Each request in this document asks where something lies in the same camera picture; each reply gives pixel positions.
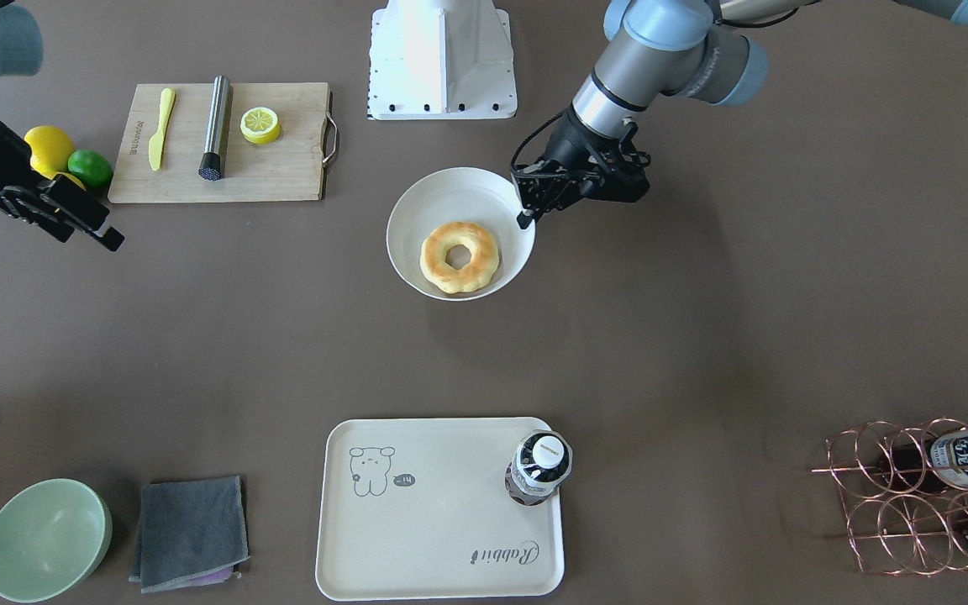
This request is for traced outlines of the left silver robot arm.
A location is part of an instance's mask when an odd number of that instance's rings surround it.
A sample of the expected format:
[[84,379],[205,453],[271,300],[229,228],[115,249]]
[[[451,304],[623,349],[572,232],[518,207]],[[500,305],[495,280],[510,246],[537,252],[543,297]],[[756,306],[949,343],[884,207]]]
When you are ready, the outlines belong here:
[[782,24],[807,1],[612,1],[607,45],[567,107],[545,120],[542,152],[514,156],[510,176],[529,229],[583,200],[635,203],[650,189],[650,153],[634,144],[639,118],[657,98],[710,106],[747,103],[770,69],[751,30]]

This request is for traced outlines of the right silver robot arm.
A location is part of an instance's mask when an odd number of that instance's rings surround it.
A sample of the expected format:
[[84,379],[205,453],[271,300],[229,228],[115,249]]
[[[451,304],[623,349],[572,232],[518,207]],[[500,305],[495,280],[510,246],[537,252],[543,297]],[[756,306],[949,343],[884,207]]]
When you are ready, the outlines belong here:
[[[42,68],[44,42],[32,13],[16,1],[0,1],[0,79],[34,76]],[[30,164],[32,150],[0,119],[0,212],[31,224],[60,242],[87,234],[108,251],[124,237],[110,223],[110,210],[73,177],[44,176]]]

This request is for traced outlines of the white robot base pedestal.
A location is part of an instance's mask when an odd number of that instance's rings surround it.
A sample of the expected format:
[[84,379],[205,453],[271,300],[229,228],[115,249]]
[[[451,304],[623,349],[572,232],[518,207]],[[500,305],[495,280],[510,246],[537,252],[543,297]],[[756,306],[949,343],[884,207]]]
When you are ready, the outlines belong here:
[[370,24],[368,118],[516,115],[510,15],[492,1],[388,1]]

